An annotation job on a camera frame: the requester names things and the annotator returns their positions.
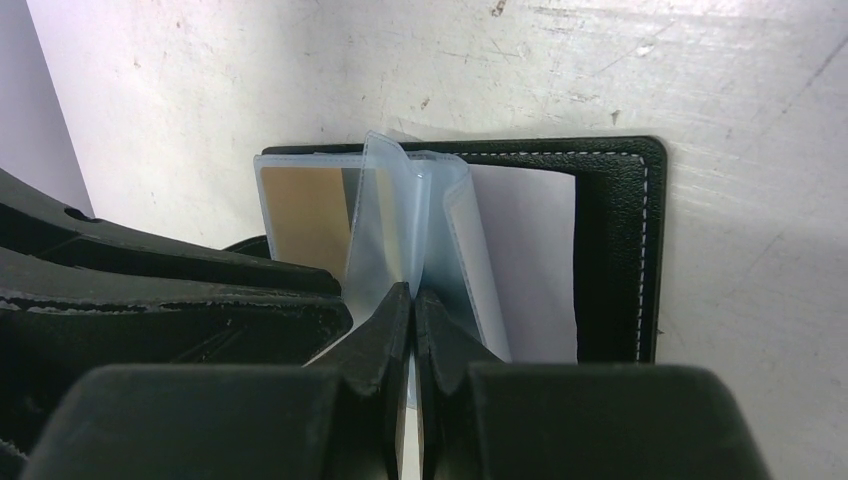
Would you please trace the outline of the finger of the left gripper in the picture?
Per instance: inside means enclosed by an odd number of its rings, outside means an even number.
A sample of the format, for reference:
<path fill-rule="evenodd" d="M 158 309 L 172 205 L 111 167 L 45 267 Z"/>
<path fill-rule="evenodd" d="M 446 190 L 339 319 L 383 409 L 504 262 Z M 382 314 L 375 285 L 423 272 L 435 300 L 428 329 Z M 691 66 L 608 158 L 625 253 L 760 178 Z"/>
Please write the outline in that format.
<path fill-rule="evenodd" d="M 85 216 L 1 176 L 1 452 L 28 455 L 86 372 L 304 364 L 352 318 L 326 271 Z"/>

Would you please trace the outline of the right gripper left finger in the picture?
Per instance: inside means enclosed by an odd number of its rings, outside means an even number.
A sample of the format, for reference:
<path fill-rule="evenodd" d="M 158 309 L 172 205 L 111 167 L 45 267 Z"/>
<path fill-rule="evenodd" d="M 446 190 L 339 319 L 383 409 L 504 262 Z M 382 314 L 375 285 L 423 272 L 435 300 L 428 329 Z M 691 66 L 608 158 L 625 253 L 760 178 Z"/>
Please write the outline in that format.
<path fill-rule="evenodd" d="M 412 299 L 305 367 L 114 365 L 77 381 L 25 479 L 396 479 Z"/>

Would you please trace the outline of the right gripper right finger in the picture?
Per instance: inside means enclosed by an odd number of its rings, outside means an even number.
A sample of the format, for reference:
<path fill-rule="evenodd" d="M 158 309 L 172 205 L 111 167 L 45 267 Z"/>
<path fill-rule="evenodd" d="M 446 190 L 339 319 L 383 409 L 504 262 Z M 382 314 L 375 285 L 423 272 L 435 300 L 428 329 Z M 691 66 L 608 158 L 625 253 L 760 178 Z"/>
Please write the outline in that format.
<path fill-rule="evenodd" d="M 766 479 L 728 388 L 684 366 L 506 363 L 415 302 L 426 479 Z"/>

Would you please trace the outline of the black leather card holder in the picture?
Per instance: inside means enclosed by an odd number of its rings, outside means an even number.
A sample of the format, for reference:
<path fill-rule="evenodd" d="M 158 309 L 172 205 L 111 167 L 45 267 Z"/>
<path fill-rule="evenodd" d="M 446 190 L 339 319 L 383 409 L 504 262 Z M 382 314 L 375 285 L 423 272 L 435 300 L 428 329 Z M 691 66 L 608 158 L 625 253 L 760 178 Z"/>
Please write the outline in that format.
<path fill-rule="evenodd" d="M 519 363 L 655 357 L 668 153 L 652 136 L 269 147 L 263 167 L 360 171 L 343 296 L 435 293 Z"/>

